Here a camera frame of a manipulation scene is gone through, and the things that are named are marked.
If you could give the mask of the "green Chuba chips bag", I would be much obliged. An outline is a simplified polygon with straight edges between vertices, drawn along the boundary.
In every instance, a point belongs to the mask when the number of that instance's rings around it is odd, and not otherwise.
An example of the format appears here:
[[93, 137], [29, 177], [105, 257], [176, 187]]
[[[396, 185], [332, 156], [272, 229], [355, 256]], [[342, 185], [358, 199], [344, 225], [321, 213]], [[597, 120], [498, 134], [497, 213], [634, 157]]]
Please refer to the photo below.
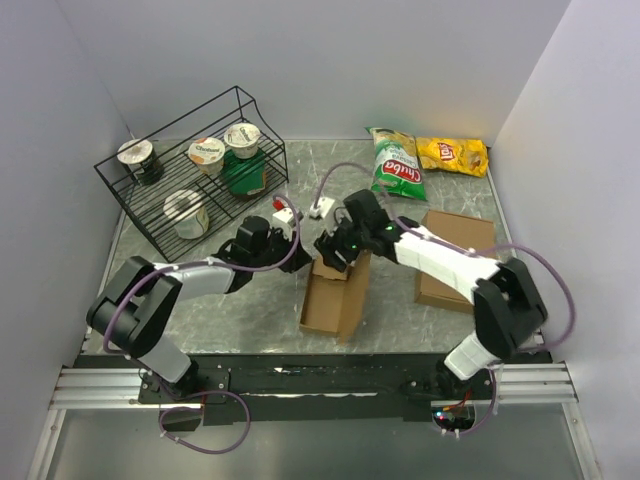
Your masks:
[[421, 166], [413, 135], [393, 129], [367, 127], [375, 151], [374, 177], [371, 189], [390, 195], [426, 201]]

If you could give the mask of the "folded brown cardboard box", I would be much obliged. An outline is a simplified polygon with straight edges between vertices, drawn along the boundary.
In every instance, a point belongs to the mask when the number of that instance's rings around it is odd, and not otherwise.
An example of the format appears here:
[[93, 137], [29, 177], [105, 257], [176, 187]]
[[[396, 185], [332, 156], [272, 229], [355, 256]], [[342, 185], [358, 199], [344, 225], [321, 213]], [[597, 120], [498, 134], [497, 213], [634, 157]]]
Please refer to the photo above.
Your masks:
[[[489, 220], [430, 210], [421, 223], [433, 235], [463, 249], [488, 249], [494, 245], [495, 227]], [[428, 242], [427, 271], [415, 277], [416, 303], [466, 314], [473, 313], [472, 288], [484, 275], [480, 267], [450, 248]]]

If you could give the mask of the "aluminium rail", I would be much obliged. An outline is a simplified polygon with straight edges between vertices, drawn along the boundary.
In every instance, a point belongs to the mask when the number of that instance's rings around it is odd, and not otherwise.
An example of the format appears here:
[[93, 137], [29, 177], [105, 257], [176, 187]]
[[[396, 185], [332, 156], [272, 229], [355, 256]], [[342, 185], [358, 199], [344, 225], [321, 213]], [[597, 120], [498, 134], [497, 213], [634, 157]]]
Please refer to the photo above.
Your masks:
[[[578, 395], [564, 364], [512, 364], [494, 369], [497, 402], [507, 404], [576, 403]], [[135, 368], [64, 368], [57, 380], [51, 410], [142, 409], [142, 379]]]

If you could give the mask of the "green snack packet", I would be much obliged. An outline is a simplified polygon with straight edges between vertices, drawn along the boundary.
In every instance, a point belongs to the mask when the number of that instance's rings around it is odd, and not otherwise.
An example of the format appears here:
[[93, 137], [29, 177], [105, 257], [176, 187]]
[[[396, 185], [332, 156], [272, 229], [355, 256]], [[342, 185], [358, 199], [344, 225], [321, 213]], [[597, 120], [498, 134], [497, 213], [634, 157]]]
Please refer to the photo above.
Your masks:
[[266, 188], [265, 154], [259, 149], [251, 158], [241, 159], [232, 151], [224, 155], [222, 178], [232, 195], [253, 197]]

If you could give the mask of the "green Chobani yogurt cup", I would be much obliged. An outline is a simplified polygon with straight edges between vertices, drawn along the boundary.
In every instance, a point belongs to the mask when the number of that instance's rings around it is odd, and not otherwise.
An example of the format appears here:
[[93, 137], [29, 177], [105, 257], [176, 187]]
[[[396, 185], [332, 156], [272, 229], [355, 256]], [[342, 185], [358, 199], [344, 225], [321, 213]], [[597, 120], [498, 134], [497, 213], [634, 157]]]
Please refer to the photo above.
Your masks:
[[224, 133], [223, 139], [234, 156], [245, 160], [257, 154], [260, 129], [251, 123], [236, 123]]

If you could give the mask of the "dark yogurt cup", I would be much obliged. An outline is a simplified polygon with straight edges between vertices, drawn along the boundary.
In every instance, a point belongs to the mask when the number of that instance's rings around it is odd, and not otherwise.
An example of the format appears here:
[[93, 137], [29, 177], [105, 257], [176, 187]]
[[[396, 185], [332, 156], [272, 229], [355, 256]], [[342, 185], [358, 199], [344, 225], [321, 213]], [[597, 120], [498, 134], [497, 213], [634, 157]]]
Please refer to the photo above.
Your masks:
[[116, 156], [142, 186], [155, 184], [164, 173], [154, 146], [149, 140], [132, 139], [125, 142], [118, 149]]

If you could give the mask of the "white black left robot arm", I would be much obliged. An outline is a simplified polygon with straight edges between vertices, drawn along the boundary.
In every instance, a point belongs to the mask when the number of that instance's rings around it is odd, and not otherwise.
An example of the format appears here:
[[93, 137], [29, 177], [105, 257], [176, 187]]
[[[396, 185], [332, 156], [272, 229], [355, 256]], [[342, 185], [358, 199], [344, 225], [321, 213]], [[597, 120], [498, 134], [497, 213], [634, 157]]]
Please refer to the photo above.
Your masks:
[[269, 220], [249, 216], [233, 238], [199, 261], [161, 264], [131, 257], [91, 305], [86, 322], [102, 334], [106, 352], [130, 357], [156, 375], [174, 401], [188, 401], [198, 389], [198, 364], [164, 334], [175, 305], [235, 293], [259, 272], [300, 270], [311, 261], [300, 240], [303, 218], [291, 208]]

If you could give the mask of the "orange Chobani yogurt cup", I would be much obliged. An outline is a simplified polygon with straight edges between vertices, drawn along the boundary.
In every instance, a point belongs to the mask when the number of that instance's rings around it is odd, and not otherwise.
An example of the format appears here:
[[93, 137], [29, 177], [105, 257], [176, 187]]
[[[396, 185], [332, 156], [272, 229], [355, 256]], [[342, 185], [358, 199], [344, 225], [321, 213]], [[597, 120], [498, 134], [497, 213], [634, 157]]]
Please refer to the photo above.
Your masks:
[[189, 159], [206, 175], [217, 175], [224, 167], [225, 144], [213, 137], [195, 140], [188, 149]]

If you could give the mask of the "yellow Lays chips bag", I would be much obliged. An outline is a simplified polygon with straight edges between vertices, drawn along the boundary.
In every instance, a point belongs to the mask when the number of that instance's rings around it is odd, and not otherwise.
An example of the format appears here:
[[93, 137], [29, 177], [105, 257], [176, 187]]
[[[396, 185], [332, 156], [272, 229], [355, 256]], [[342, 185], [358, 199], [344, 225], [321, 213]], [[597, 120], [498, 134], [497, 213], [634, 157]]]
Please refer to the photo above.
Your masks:
[[482, 140], [417, 137], [416, 146], [424, 170], [441, 170], [479, 178], [487, 173], [488, 150]]

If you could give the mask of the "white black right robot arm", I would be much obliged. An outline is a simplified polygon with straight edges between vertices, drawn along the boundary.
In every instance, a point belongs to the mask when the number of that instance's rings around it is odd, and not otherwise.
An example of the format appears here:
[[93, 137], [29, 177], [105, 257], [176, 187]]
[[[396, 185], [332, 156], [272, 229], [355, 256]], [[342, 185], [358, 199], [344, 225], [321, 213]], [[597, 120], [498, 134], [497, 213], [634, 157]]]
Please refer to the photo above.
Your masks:
[[444, 358], [437, 386], [456, 399], [479, 371], [514, 356], [548, 318], [526, 265], [459, 247], [407, 217], [390, 215], [370, 190], [342, 202], [317, 198], [309, 215], [325, 224], [314, 246], [324, 264], [343, 272], [364, 251], [411, 267], [452, 288], [473, 307], [474, 330]]

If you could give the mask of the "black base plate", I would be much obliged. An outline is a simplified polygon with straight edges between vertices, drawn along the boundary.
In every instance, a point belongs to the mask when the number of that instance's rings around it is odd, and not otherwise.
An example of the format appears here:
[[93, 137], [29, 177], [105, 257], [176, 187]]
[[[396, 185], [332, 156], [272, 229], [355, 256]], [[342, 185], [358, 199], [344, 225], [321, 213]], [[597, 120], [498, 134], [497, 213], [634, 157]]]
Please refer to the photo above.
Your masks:
[[197, 371], [172, 386], [142, 371], [135, 395], [159, 407], [163, 428], [192, 432], [246, 421], [400, 418], [430, 422], [446, 405], [457, 414], [475, 401], [496, 402], [510, 378], [522, 380], [549, 355], [482, 370], [462, 381], [439, 354], [318, 354], [194, 356]]

